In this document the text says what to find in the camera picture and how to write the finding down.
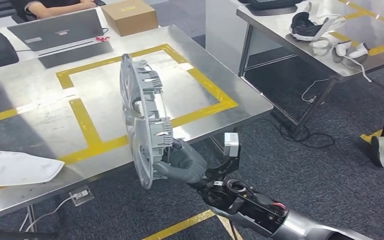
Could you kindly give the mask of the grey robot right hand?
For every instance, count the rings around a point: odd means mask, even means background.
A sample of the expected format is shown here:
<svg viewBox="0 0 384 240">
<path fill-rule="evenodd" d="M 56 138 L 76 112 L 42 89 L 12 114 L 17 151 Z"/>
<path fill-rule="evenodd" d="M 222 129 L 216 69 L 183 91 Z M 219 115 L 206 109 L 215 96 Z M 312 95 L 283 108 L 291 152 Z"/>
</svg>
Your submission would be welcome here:
<svg viewBox="0 0 384 240">
<path fill-rule="evenodd" d="M 186 184 L 196 184 L 207 170 L 207 161 L 182 139 L 174 139 L 168 160 L 155 162 L 153 168 L 161 175 Z"/>
</svg>

